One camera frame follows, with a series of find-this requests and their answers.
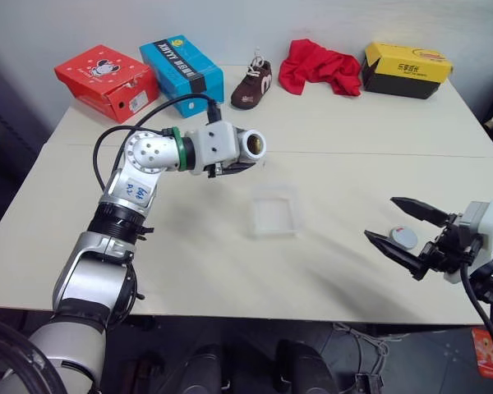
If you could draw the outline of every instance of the white wall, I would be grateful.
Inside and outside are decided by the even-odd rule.
[[[493,0],[0,0],[0,69],[52,130],[70,97],[54,66],[96,44],[133,54],[175,34],[227,64],[259,46],[277,67],[300,38],[359,59],[372,40],[433,48],[478,116],[493,99]]]

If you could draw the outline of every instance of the yellow shoe box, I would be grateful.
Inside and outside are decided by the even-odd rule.
[[[362,79],[370,92],[427,99],[453,70],[444,55],[422,48],[371,43],[365,55]]]

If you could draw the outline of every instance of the shoe box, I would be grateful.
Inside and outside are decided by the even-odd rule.
[[[427,99],[453,70],[444,55],[422,48],[371,43],[365,55],[362,78],[370,92]]]
[[[161,91],[169,99],[188,93],[203,93],[224,102],[223,71],[184,35],[161,39],[141,46],[143,61],[154,70]],[[174,104],[183,117],[206,110],[202,98]]]
[[[55,67],[80,101],[120,123],[159,96],[152,69],[103,45]]]

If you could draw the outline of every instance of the red cloth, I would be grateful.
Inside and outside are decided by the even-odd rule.
[[[360,63],[351,55],[344,55],[309,39],[290,43],[288,57],[279,68],[279,83],[292,94],[301,94],[305,80],[328,82],[335,94],[359,96]]]

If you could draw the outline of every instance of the sneaker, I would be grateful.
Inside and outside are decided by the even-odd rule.
[[[232,105],[240,109],[254,108],[272,83],[270,63],[256,54],[245,78],[232,93]]]

